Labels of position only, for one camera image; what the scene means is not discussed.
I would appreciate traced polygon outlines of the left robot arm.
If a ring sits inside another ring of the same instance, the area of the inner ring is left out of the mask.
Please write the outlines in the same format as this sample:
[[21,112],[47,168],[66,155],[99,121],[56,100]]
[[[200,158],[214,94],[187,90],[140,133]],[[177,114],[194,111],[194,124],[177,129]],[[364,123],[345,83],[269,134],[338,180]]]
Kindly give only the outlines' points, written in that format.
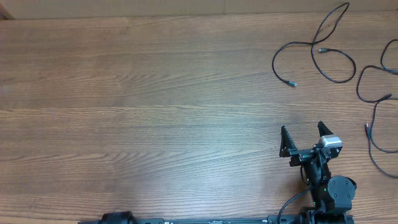
[[113,212],[105,213],[99,224],[138,224],[132,212]]

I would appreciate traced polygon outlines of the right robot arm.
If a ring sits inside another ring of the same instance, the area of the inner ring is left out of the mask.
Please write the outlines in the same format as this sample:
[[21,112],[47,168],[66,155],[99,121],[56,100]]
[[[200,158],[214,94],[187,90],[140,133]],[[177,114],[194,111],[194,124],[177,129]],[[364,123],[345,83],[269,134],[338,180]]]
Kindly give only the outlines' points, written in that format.
[[[277,223],[353,223],[347,212],[357,189],[356,182],[342,175],[332,176],[328,162],[339,156],[343,148],[341,138],[326,125],[317,124],[320,139],[310,149],[298,149],[285,126],[281,127],[280,157],[290,158],[291,167],[300,167],[300,176],[307,189],[284,203],[276,216]],[[285,208],[297,198],[310,193],[313,205],[303,207],[298,215],[283,215]]]

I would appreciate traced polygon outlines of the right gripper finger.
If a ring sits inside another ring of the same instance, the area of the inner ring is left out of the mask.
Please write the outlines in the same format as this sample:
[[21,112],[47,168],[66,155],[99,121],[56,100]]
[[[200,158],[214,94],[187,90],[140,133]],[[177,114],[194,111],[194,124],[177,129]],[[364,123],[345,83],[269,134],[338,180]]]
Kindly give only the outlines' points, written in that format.
[[320,137],[327,136],[327,135],[333,135],[333,133],[327,128],[327,126],[323,123],[323,121],[319,121],[317,124],[317,127],[318,127]]
[[294,151],[297,150],[293,139],[291,138],[287,128],[283,125],[281,127],[281,144],[280,144],[280,157],[290,157]]

